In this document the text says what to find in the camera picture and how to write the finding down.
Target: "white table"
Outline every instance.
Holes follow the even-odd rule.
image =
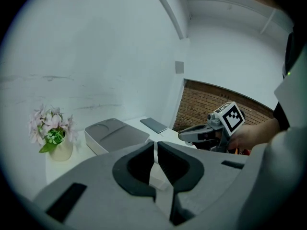
[[[131,125],[139,130],[142,130],[149,134],[149,140],[151,141],[168,141],[182,146],[195,148],[195,146],[187,145],[184,141],[178,138],[178,133],[171,129],[167,129],[160,134],[155,133],[146,125],[140,122],[141,119],[147,117],[139,117],[124,121],[126,124]],[[51,159],[49,153],[46,154],[46,179],[47,184],[52,183],[54,180],[61,177],[63,174],[71,170],[79,163],[96,156],[96,154],[86,145],[84,130],[78,132],[78,142],[73,146],[72,155],[67,161],[57,162]]]

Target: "flower pot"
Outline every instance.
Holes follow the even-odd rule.
[[[73,143],[64,138],[64,140],[50,151],[49,154],[54,161],[66,161],[71,157],[72,148]]]

